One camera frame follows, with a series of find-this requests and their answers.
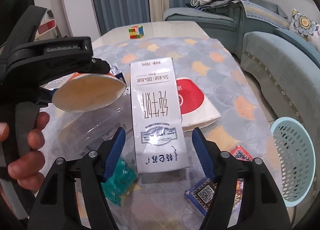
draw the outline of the rubik's cube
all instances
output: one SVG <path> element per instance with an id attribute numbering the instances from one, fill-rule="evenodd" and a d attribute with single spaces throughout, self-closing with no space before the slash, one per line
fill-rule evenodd
<path id="1" fill-rule="evenodd" d="M 143 26 L 134 26 L 129 29 L 130 39 L 140 39 L 144 35 Z"/>

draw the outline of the light blue plastic basket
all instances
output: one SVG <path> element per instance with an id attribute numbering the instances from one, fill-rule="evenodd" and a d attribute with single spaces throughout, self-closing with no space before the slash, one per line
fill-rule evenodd
<path id="1" fill-rule="evenodd" d="M 312 140 L 295 119 L 281 117 L 271 126 L 282 172 L 282 196 L 286 207 L 298 205 L 307 195 L 315 175 Z"/>

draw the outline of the black screen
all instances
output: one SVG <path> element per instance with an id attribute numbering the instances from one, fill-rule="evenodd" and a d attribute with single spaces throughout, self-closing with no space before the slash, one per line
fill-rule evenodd
<path id="1" fill-rule="evenodd" d="M 21 15 L 30 5 L 35 5 L 34 0 L 6 0 L 0 9 L 0 47 L 7 41 Z"/>

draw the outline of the white milk carton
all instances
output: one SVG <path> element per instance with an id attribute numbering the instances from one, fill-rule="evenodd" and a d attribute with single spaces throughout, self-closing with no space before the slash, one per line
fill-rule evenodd
<path id="1" fill-rule="evenodd" d="M 172 58 L 131 63 L 130 86 L 138 173 L 188 167 Z"/>

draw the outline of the floral pillow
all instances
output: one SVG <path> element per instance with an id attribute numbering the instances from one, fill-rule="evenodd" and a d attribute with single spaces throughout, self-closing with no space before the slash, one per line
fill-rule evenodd
<path id="1" fill-rule="evenodd" d="M 320 52 L 320 25 L 318 23 L 294 9 L 289 30 L 301 36 Z"/>

